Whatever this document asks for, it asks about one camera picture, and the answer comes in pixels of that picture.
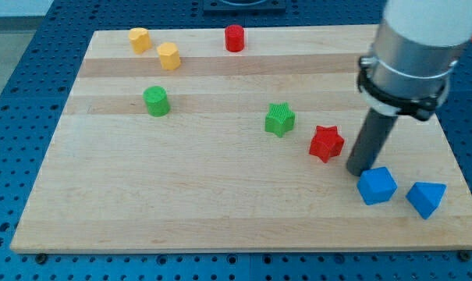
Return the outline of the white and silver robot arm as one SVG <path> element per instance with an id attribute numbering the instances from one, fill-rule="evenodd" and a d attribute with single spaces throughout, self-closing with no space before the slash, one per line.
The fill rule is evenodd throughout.
<path id="1" fill-rule="evenodd" d="M 429 120 L 449 95 L 450 76 L 472 38 L 472 0 L 388 0 L 357 88 L 370 109 L 346 163 L 370 169 L 399 116 Z"/>

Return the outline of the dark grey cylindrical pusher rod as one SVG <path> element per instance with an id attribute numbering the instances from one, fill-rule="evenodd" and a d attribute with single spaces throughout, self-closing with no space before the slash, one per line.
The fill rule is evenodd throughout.
<path id="1" fill-rule="evenodd" d="M 360 176 L 371 169 L 397 119 L 398 116 L 385 116 L 369 109 L 346 162 L 350 174 Z"/>

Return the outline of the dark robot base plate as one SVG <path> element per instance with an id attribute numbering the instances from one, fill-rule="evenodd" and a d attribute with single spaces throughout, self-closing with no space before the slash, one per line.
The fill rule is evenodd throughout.
<path id="1" fill-rule="evenodd" d="M 286 0 L 202 0 L 204 13 L 283 12 Z"/>

